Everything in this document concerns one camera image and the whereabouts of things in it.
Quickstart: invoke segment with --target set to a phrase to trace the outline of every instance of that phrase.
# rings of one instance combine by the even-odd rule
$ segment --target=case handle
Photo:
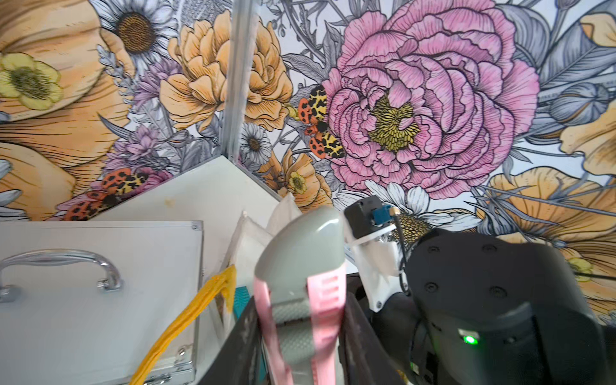
[[[98,282],[98,287],[105,291],[114,291],[122,287],[119,270],[107,258],[85,250],[44,249],[17,254],[0,261],[0,303],[15,301],[21,289],[15,285],[2,285],[2,270],[11,265],[62,266],[77,262],[93,262],[107,272],[107,277]]]

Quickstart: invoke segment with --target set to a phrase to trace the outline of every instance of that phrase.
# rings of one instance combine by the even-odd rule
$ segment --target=yellow cloth
[[[154,346],[150,349],[141,365],[131,378],[129,385],[142,385],[147,375],[151,372],[154,364],[160,358],[160,355],[167,349],[171,341],[173,341],[187,326],[189,326],[199,314],[201,314],[208,304],[221,293],[227,304],[227,311],[233,311],[233,297],[235,295],[235,266],[231,265],[219,275],[213,276],[203,287],[199,293],[193,298],[190,304],[184,311],[177,316],[167,330],[158,338]]]

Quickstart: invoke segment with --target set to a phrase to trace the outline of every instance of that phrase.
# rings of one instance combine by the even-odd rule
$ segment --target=orange flower
[[[100,28],[87,0],[2,6],[0,52],[12,58],[3,70],[31,69],[33,62],[37,79],[49,87],[53,80],[54,89],[62,90],[50,93],[51,103],[43,105],[22,98],[22,91],[16,97],[6,82],[1,87],[0,118],[8,121],[0,126],[0,159],[8,160],[12,170],[0,180],[0,191],[21,190],[9,207],[40,221],[100,176],[105,154],[118,137],[99,114],[119,126],[128,123],[129,105],[99,63],[97,45],[113,52],[126,73],[133,75],[134,68],[120,39]]]
[[[507,191],[528,186],[518,194],[544,200],[574,185],[577,187],[569,191],[568,196],[601,187],[594,182],[580,183],[579,179],[550,167],[530,169],[514,176],[512,182],[509,183],[504,175],[499,174],[490,180],[489,186]],[[616,211],[616,188],[605,188],[572,199],[585,208]],[[506,201],[533,218],[559,224],[527,221],[509,212],[522,232],[534,238],[533,242],[556,247],[575,270],[616,277],[616,217],[519,197],[510,197]],[[478,210],[477,216],[485,217],[485,213]],[[519,232],[500,235],[498,238],[511,243],[527,242]],[[616,310],[615,281],[579,277],[578,283],[595,313],[607,314]]]
[[[596,121],[561,132],[561,151],[583,152],[584,168],[595,175],[616,174],[616,100]]]
[[[300,154],[294,162],[292,152],[288,150],[281,165],[272,153],[269,162],[261,166],[259,173],[264,176],[265,184],[281,197],[292,193],[302,213],[319,206],[333,206],[330,186],[314,170],[312,158],[306,154]]]
[[[598,13],[580,19],[586,36],[602,47],[616,47],[616,21],[611,14]],[[598,120],[565,128],[561,132],[561,151],[583,152],[584,168],[595,175],[616,174],[616,101]]]
[[[169,42],[169,54],[182,65],[184,74],[161,82],[160,100],[177,121],[177,129],[201,122],[204,130],[215,111],[225,108],[229,67],[231,15],[218,15],[214,25],[206,20],[184,26],[180,40]],[[246,121],[268,131],[282,129],[293,85],[280,57],[280,45],[271,23],[259,22],[250,73]]]

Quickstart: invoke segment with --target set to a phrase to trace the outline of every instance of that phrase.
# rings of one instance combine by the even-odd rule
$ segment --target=green led light
[[[472,336],[465,336],[464,337],[464,342],[466,342],[469,345],[479,344],[479,341],[477,341],[477,339],[475,337],[472,337]]]

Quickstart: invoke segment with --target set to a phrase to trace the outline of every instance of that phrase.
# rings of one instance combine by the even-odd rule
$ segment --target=black wire
[[[581,277],[600,278],[602,280],[616,281],[616,277],[610,277],[609,275],[587,274],[578,272],[573,272],[573,274],[579,275]]]
[[[398,265],[398,279],[400,280],[400,289],[406,296],[411,295],[411,291],[408,289],[408,286],[404,287],[404,282],[402,281],[402,273],[404,272],[407,265],[407,252],[406,247],[404,247],[404,233],[402,232],[402,223],[400,222],[400,216],[394,215],[395,227],[398,230],[398,239],[400,241],[400,247],[402,249],[402,258],[400,259],[400,264]]]

